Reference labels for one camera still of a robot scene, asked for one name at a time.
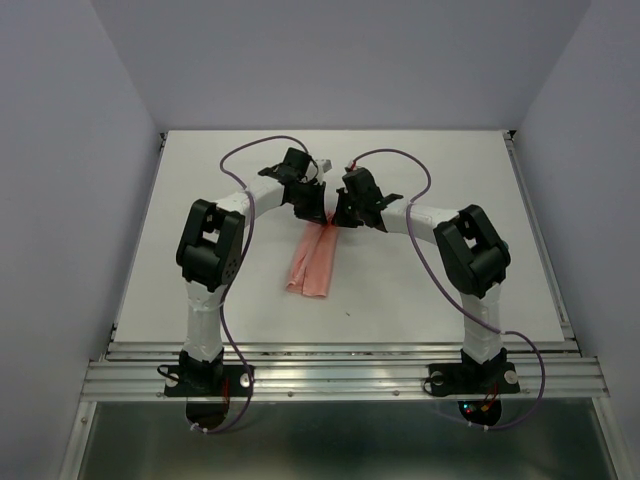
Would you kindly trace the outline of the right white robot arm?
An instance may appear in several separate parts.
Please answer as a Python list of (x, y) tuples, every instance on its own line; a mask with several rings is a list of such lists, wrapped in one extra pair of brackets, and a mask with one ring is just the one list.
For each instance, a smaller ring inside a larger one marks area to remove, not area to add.
[(501, 329), (501, 284), (511, 263), (508, 247), (484, 210), (470, 205), (462, 210), (440, 209), (405, 201), (399, 194), (383, 195), (372, 173), (352, 168), (342, 177), (333, 223), (340, 227), (367, 226), (384, 233), (407, 235), (413, 247), (420, 240), (437, 247), (444, 272), (458, 292), (454, 298), (418, 257), (432, 281), (464, 317), (461, 360), (430, 364), (424, 389), (436, 397), (479, 394), (498, 387), (507, 362)]

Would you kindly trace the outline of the pink satin napkin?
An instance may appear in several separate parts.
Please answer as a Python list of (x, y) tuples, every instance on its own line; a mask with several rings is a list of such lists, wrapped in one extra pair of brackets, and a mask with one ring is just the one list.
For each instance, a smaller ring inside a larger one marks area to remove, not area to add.
[(339, 230), (332, 223), (308, 223), (298, 242), (286, 284), (286, 290), (309, 298), (326, 298), (329, 294)]

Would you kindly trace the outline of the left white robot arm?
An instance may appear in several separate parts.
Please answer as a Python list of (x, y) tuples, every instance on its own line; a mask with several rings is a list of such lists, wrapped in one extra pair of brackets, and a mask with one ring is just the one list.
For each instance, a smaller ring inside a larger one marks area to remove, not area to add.
[(280, 163), (261, 169), (251, 182), (223, 169), (239, 191), (192, 204), (176, 252), (187, 291), (187, 334), (178, 363), (158, 369), (165, 376), (166, 396), (220, 395), (240, 372), (239, 367), (224, 367), (221, 308), (242, 266), (255, 221), (289, 204), (297, 218), (326, 224), (324, 175), (331, 168), (329, 160), (290, 148)]

